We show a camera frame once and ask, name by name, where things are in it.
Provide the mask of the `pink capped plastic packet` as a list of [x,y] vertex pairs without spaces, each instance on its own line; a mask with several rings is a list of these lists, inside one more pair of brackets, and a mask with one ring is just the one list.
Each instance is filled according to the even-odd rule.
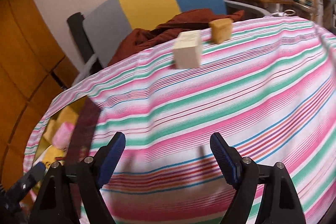
[[71,122],[62,123],[52,138],[52,145],[57,149],[66,149],[70,144],[74,128]]

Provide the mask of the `amber storage box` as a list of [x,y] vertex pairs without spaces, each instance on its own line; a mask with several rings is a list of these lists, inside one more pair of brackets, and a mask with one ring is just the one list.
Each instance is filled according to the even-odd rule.
[[37,146],[33,165],[48,169],[59,161],[72,165],[89,155],[101,107],[85,96],[57,111],[49,119]]

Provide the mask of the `striped pink green tablecloth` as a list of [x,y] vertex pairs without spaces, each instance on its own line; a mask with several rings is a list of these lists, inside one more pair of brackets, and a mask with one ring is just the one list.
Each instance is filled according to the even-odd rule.
[[58,95],[31,133],[24,171],[62,108],[101,108],[90,153],[120,131],[126,147],[101,193],[117,223],[219,223],[234,196],[210,150],[219,132],[256,163],[283,162],[307,223],[335,199],[335,35],[299,17],[234,24],[202,64],[173,66],[173,42],[137,53]]

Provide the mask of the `wooden wardrobe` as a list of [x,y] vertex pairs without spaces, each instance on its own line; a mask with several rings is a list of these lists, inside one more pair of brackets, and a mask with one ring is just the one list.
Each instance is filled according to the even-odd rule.
[[78,70],[61,50],[34,0],[1,0],[1,183],[23,174],[31,132]]

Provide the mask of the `dark red garment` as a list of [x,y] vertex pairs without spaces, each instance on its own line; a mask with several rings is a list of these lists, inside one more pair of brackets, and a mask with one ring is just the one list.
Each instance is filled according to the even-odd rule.
[[211,9],[194,9],[182,12],[166,23],[159,24],[153,30],[134,29],[118,46],[108,66],[127,57],[177,38],[183,31],[204,30],[209,22],[217,19],[231,19],[234,22],[244,19],[245,12],[239,10],[233,14],[214,14]]

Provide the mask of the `cream wooden block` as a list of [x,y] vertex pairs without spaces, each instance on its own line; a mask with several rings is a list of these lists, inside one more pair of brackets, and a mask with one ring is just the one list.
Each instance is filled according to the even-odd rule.
[[201,30],[181,32],[173,45],[173,56],[177,69],[200,67],[202,59]]

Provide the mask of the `small tan sponge block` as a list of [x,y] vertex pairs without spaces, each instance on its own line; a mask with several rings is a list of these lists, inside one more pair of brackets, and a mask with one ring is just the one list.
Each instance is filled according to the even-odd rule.
[[232,35],[233,20],[230,18],[217,19],[209,22],[211,29],[211,40],[216,44],[226,42]]

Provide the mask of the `cluttered wooden desk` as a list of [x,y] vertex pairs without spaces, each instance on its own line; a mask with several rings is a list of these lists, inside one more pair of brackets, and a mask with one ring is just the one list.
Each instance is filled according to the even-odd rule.
[[296,15],[332,28],[334,5],[330,0],[229,0],[254,5],[271,13],[293,10]]

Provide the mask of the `grey yellow blue chair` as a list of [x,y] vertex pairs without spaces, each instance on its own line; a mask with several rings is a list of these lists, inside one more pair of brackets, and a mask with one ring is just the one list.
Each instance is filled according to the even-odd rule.
[[228,9],[245,10],[257,18],[270,14],[260,7],[229,0],[107,0],[85,16],[83,27],[105,68],[133,29],[152,30],[181,12],[204,8],[215,14],[228,14]]

